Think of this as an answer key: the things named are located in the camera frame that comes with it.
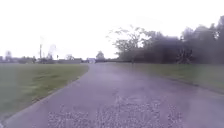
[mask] house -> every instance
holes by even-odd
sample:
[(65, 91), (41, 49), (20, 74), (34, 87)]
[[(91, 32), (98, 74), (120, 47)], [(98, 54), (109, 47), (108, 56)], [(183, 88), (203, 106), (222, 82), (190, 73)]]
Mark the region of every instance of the house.
[(88, 60), (88, 62), (89, 62), (90, 64), (94, 64), (94, 63), (96, 63), (96, 59), (95, 59), (95, 58), (88, 58), (87, 60)]

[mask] grass verge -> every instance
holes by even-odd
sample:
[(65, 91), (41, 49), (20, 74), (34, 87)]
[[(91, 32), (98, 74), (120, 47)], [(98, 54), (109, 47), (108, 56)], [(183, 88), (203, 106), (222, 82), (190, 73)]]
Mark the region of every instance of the grass verge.
[(149, 74), (199, 85), (224, 93), (224, 65), (187, 64), (119, 64)]
[(31, 105), (88, 70), (79, 64), (0, 65), (0, 120)]

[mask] utility pole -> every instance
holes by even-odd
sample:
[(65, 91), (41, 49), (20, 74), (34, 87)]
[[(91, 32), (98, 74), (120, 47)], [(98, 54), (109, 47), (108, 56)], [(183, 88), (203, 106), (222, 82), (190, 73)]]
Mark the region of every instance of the utility pole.
[(42, 45), (44, 42), (44, 38), (42, 36), (40, 36), (40, 59), (42, 58)]
[(42, 58), (42, 44), (40, 44), (40, 59)]

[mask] paved path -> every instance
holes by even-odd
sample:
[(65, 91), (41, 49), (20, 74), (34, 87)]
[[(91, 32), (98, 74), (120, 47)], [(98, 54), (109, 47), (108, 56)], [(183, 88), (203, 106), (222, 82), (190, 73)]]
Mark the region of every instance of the paved path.
[(112, 64), (7, 120), (8, 128), (224, 128), (224, 96)]

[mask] green grass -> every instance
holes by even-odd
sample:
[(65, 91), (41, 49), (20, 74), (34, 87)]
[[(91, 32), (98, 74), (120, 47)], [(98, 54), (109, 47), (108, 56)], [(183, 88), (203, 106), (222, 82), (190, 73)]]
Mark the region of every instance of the green grass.
[(120, 64), (150, 74), (224, 92), (224, 65)]
[(87, 70), (88, 66), (78, 64), (1, 64), (0, 120), (78, 79)]

